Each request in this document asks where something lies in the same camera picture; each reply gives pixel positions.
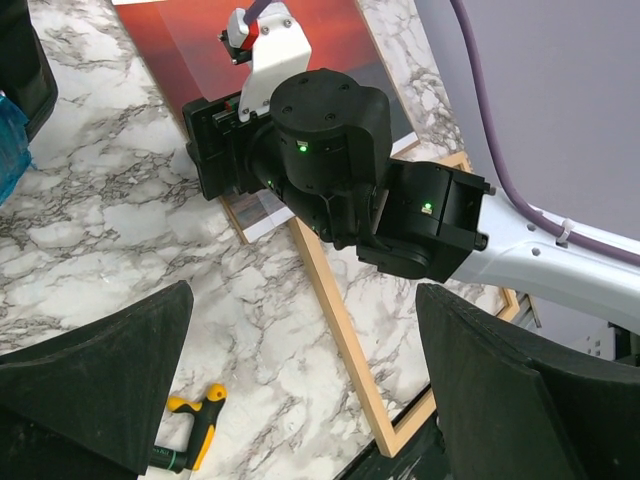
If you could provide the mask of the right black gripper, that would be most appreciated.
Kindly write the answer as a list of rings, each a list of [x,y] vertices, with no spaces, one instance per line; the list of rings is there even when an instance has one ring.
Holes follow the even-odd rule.
[[[240,120],[238,92],[214,101],[204,97],[182,107],[188,135],[186,150],[196,166],[201,192],[208,201],[263,188],[250,172],[249,152],[259,132],[271,122],[268,113]]]

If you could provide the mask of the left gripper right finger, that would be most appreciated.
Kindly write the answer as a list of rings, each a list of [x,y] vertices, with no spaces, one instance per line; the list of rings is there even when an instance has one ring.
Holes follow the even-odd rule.
[[[437,284],[416,313],[457,479],[635,479],[639,371],[561,346]]]

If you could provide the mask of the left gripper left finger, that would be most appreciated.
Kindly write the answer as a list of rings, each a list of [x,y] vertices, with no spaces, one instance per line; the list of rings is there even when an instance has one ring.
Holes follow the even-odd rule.
[[[1,357],[4,479],[146,473],[193,293],[176,282],[100,320]]]

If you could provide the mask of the sunset photo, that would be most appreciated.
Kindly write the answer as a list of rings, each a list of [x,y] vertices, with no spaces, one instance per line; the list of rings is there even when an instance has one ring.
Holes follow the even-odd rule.
[[[416,134],[369,29],[353,1],[282,1],[301,25],[312,53],[306,71],[328,69],[384,92],[390,104],[391,156],[412,147]],[[241,93],[247,64],[235,65],[219,39],[230,14],[245,1],[119,1],[116,11],[188,135],[182,107]],[[246,241],[296,217],[274,194],[218,197]]]

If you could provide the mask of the wooden picture frame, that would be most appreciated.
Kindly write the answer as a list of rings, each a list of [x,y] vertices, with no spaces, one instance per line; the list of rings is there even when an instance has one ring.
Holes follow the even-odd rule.
[[[393,458],[436,411],[434,394],[420,394],[397,424],[391,422],[320,240],[297,218],[288,225],[378,450]]]

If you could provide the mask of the green black screwdriver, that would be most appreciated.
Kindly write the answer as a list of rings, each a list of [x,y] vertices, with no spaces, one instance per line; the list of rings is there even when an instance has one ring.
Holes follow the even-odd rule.
[[[185,452],[154,445],[149,459],[149,466],[179,474],[186,469]]]

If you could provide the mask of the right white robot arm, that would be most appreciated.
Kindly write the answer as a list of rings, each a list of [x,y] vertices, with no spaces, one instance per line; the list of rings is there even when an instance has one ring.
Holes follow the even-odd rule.
[[[207,199],[267,190],[321,241],[354,247],[382,273],[504,286],[638,330],[637,261],[578,245],[586,225],[545,232],[481,176],[393,159],[381,90],[307,71],[275,89],[265,114],[239,114],[237,96],[183,107]]]

